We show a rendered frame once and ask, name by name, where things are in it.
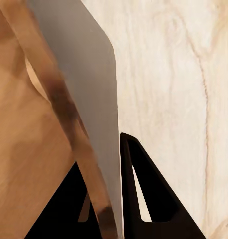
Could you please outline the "trash can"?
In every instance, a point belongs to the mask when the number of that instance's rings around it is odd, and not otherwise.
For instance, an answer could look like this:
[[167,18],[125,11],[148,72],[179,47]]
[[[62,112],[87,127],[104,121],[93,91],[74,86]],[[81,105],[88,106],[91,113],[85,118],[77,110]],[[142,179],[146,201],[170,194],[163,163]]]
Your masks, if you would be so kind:
[[0,239],[24,239],[72,168],[123,239],[116,58],[81,0],[0,0]]

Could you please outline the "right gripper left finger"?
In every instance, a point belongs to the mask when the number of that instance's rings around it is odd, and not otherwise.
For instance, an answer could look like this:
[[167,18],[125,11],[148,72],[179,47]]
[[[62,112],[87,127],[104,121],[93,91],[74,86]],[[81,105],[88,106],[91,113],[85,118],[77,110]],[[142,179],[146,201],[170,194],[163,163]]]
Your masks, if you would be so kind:
[[91,202],[88,219],[78,222],[86,194],[75,162],[24,239],[102,239]]

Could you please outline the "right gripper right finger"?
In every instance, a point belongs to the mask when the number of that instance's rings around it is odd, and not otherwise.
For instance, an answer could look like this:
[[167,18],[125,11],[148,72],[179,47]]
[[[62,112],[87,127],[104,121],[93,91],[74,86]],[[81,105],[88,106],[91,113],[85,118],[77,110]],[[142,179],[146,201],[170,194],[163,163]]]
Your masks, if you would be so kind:
[[[206,239],[141,143],[120,134],[124,239]],[[141,219],[133,168],[152,222]]]

